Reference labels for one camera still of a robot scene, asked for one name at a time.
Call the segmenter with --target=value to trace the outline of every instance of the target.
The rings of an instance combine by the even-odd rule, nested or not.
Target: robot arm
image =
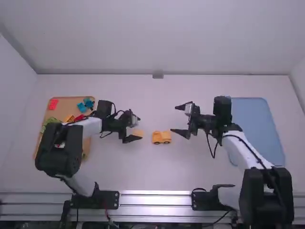
[[[50,177],[63,181],[76,194],[92,197],[98,184],[80,169],[82,140],[104,131],[117,132],[123,143],[139,140],[141,136],[126,136],[126,128],[140,120],[131,110],[112,113],[112,102],[100,100],[97,110],[85,119],[72,123],[49,123],[46,126],[35,158],[35,166]]]
[[[190,139],[191,134],[197,135],[198,129],[204,130],[226,149],[232,162],[244,174],[241,187],[215,185],[201,194],[203,199],[200,201],[238,209],[246,224],[291,224],[294,205],[290,173],[285,168],[274,167],[256,151],[242,128],[232,123],[231,106],[229,97],[218,96],[214,98],[213,115],[200,114],[200,107],[193,102],[175,107],[184,110],[189,117],[188,129],[171,131]]]

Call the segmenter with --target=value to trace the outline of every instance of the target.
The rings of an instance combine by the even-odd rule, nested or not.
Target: white wall
[[[0,33],[0,166],[17,134],[36,73]]]
[[[304,0],[1,3],[0,20],[40,73],[284,74],[305,55]]]
[[[305,58],[293,68],[290,78],[305,113]]]

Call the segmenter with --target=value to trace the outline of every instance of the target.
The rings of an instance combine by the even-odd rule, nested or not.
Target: black cable
[[[194,189],[192,190],[192,193],[193,193],[194,191],[197,191],[197,190],[201,190],[201,191],[205,191],[205,192],[206,192],[205,188],[203,188],[203,187],[197,187],[197,188],[194,188]]]
[[[103,135],[103,132],[102,132],[100,138],[105,138],[105,137],[107,137],[108,135],[111,135],[112,133],[113,133],[113,132],[110,132],[110,133],[108,133],[108,134],[102,136],[102,135]]]
[[[115,104],[113,102],[111,102],[114,106],[114,113],[116,113],[116,107],[115,107]]]
[[[77,205],[77,208],[76,208],[76,226],[78,224],[78,205]]]
[[[203,227],[201,228],[207,228],[207,227],[210,227],[210,226],[214,226],[216,223],[218,223],[220,220],[222,220],[229,212],[231,212],[232,210],[229,210],[227,211],[226,213],[224,213],[223,216],[221,216],[218,220],[216,220],[215,222],[211,223],[211,224],[208,224],[208,225],[204,225]]]
[[[280,202],[280,205],[285,210],[285,212],[284,212],[284,218],[285,218],[286,217],[286,207],[285,207],[283,198],[282,198],[281,193],[280,193],[280,191],[278,189],[278,186],[276,185],[275,181],[272,179],[272,176],[270,175],[270,172],[267,170],[267,168],[263,164],[262,160],[255,154],[255,152],[250,148],[250,146],[241,137],[236,136],[236,135],[225,135],[225,136],[223,136],[223,138],[225,138],[225,137],[235,137],[239,141],[241,141],[248,148],[248,150],[252,153],[252,155],[256,158],[257,162],[264,168],[264,170],[266,171],[266,174],[267,174],[271,184],[273,185],[273,188],[274,188],[275,192],[277,193],[277,197],[278,197],[278,200]]]
[[[211,156],[213,159],[215,159],[215,155],[216,155],[216,148],[218,146],[218,142],[216,143],[215,147],[214,147],[214,153],[212,153],[212,149],[211,149],[211,145],[210,145],[210,140],[209,140],[209,135],[211,135],[210,133],[207,133],[206,134],[206,140],[208,142],[208,146],[209,146],[209,149],[210,149],[210,153],[211,153]]]

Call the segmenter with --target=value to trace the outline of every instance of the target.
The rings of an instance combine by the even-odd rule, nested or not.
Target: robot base
[[[71,208],[118,209],[120,193],[118,191],[96,191],[92,197],[72,195]]]

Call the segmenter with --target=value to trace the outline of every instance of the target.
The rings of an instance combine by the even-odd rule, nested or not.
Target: metal frame
[[[225,211],[193,211],[190,191],[120,191],[120,207],[109,210],[117,222],[212,223]],[[0,220],[59,221],[71,193],[0,192]],[[294,193],[294,224],[305,224],[305,193]],[[70,219],[76,220],[76,210]],[[107,221],[104,210],[80,209],[79,221]],[[230,222],[230,214],[221,223]]]

